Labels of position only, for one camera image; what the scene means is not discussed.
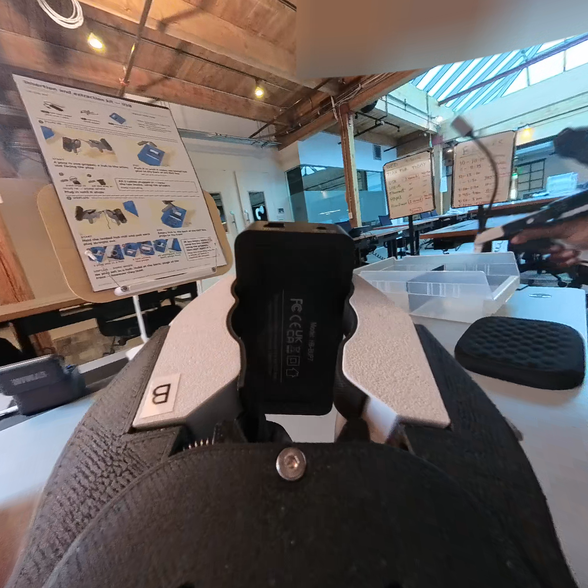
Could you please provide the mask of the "printed instruction sheet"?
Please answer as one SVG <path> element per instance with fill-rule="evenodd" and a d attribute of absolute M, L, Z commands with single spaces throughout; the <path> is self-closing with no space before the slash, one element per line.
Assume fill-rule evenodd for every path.
<path fill-rule="evenodd" d="M 94 292 L 230 267 L 168 108 L 13 78 Z"/>

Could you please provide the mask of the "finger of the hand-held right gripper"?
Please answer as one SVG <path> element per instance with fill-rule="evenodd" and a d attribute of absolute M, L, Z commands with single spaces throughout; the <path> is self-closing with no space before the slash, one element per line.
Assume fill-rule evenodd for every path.
<path fill-rule="evenodd" d="M 546 229 L 587 216 L 587 189 L 557 199 L 542 209 L 476 235 L 475 245 L 494 240 L 510 240 L 526 229 Z"/>

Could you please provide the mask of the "black honeycomb wrist rest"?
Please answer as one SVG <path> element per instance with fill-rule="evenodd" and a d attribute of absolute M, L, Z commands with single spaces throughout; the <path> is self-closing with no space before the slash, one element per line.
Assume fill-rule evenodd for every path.
<path fill-rule="evenodd" d="M 473 322 L 454 347 L 468 371 L 544 390 L 571 390 L 586 373 L 580 333 L 561 323 L 488 316 Z"/>

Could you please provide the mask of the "black usb hub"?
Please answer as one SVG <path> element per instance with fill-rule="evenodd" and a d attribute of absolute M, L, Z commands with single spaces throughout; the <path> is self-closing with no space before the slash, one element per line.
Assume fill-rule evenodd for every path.
<path fill-rule="evenodd" d="M 235 240 L 240 399 L 253 415 L 321 416 L 334 402 L 353 240 L 332 224 L 255 222 Z"/>

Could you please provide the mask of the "cardboard backing board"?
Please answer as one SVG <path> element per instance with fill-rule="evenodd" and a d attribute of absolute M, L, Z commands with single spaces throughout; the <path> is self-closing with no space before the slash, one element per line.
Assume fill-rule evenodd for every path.
<path fill-rule="evenodd" d="M 61 267 L 63 277 L 74 298 L 91 303 L 107 303 L 118 298 L 129 298 L 157 290 L 178 287 L 202 279 L 219 277 L 229 272 L 233 266 L 233 252 L 229 240 L 224 231 L 214 199 L 205 190 L 203 191 L 203 197 L 215 228 L 217 241 L 224 254 L 226 261 L 224 265 L 217 265 L 215 270 L 210 270 L 208 273 L 204 273 L 203 269 L 196 269 L 191 272 L 177 273 L 167 278 L 158 278 L 149 282 L 139 283 L 138 285 L 116 285 L 114 289 L 99 292 L 92 289 L 84 262 L 70 231 L 55 187 L 52 184 L 48 184 L 41 188 L 36 195 L 36 202 L 49 240 Z"/>

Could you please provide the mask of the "whiteboard with red boxes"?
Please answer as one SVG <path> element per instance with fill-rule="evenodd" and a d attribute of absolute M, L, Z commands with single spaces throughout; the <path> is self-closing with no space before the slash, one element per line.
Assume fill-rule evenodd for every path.
<path fill-rule="evenodd" d="M 383 166 L 389 217 L 410 217 L 435 209 L 433 151 L 427 149 Z"/>

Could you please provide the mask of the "clear plastic bin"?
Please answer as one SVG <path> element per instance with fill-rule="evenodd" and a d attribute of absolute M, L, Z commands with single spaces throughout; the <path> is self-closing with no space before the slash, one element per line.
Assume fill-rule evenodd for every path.
<path fill-rule="evenodd" d="M 355 272 L 413 316 L 463 323 L 495 314 L 520 285 L 512 252 L 389 258 Z"/>

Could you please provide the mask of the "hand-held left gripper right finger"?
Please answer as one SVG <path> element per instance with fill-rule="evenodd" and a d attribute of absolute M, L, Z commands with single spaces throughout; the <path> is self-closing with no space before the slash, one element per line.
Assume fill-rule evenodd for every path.
<path fill-rule="evenodd" d="M 341 393 L 334 438 L 349 421 L 366 423 L 369 439 L 386 443 L 400 425 L 446 429 L 451 421 L 409 314 L 359 275 L 345 306 L 337 360 Z"/>

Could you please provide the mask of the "door window with phone icon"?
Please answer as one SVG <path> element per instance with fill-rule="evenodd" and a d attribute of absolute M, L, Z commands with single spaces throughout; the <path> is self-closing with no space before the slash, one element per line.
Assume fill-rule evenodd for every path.
<path fill-rule="evenodd" d="M 249 190 L 247 194 L 249 199 L 249 209 L 246 210 L 248 214 L 247 226 L 255 222 L 267 222 L 268 208 L 265 193 L 261 190 Z"/>

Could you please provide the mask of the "person's right hand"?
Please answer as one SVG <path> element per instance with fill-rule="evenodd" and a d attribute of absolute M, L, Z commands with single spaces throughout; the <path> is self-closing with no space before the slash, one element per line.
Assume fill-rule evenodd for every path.
<path fill-rule="evenodd" d="M 587 252 L 587 217 L 577 217 L 558 224 L 546 224 L 527 228 L 512 239 L 510 244 L 522 247 L 529 241 L 549 239 L 554 244 L 543 253 L 556 267 L 567 268 L 587 263 L 583 253 Z"/>

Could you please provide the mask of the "whiteboard with time list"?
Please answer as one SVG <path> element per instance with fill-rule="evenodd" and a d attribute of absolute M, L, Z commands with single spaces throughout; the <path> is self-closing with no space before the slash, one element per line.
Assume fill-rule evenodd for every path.
<path fill-rule="evenodd" d="M 497 169 L 497 194 L 494 203 L 509 200 L 513 173 L 516 132 L 504 131 L 480 139 Z M 489 158 L 473 140 L 462 141 L 454 147 L 452 206 L 454 208 L 487 205 L 495 187 L 495 175 Z"/>

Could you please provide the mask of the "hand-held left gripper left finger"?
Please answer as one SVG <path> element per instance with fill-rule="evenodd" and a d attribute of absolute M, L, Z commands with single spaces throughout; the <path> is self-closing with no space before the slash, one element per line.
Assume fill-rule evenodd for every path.
<path fill-rule="evenodd" d="M 228 274 L 171 322 L 131 429 L 185 428 L 197 442 L 242 443 L 241 352 L 228 325 L 236 303 Z"/>

